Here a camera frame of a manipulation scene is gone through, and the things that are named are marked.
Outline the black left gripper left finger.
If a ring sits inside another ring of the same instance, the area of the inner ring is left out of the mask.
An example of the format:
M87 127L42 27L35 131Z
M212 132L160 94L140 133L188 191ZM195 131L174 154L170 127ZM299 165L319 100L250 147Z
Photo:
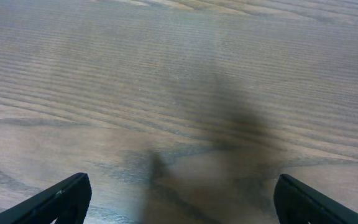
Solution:
M92 189L86 173L76 173L0 213L0 224L84 223Z

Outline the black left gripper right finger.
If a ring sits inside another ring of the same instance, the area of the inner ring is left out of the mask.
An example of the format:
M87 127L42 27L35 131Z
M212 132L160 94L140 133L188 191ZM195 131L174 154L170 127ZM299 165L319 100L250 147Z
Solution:
M358 224L358 213L288 174L280 175L273 202L280 224Z

